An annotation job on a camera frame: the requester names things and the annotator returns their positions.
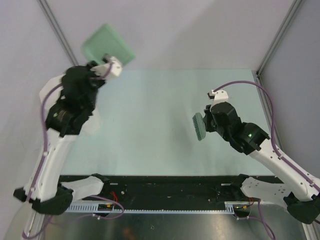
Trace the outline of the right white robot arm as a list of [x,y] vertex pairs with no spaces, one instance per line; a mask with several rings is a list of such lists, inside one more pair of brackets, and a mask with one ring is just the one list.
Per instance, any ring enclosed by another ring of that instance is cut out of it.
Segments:
[[320,179],[305,171],[276,145],[258,125],[242,122],[228,102],[207,105],[200,127],[205,133],[218,133],[237,152],[267,167],[280,183],[269,183],[239,175],[230,188],[231,196],[242,201],[253,197],[285,208],[296,220],[311,224],[320,215]]

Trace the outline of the green hand brush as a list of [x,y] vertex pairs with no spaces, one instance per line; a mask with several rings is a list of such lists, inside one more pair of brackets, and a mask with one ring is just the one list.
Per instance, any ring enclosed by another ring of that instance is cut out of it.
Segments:
[[192,117],[192,122],[195,129],[197,140],[202,141],[206,137],[207,132],[202,115],[199,112],[195,113]]

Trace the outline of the green plastic dustpan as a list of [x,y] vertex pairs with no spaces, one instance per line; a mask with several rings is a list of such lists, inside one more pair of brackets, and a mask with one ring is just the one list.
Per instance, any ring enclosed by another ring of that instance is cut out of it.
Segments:
[[85,59],[98,65],[105,63],[105,55],[116,57],[125,66],[136,58],[120,34],[108,23],[102,24],[81,46]]

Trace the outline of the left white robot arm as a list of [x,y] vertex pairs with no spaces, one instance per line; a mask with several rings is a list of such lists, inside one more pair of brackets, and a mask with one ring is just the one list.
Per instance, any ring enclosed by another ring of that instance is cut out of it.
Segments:
[[111,188],[95,173],[71,183],[60,183],[67,154],[84,125],[97,127],[96,102],[99,88],[111,73],[112,62],[68,68],[51,78],[39,92],[43,150],[28,183],[13,196],[42,215],[64,213],[72,202],[95,195],[100,200],[110,196]]

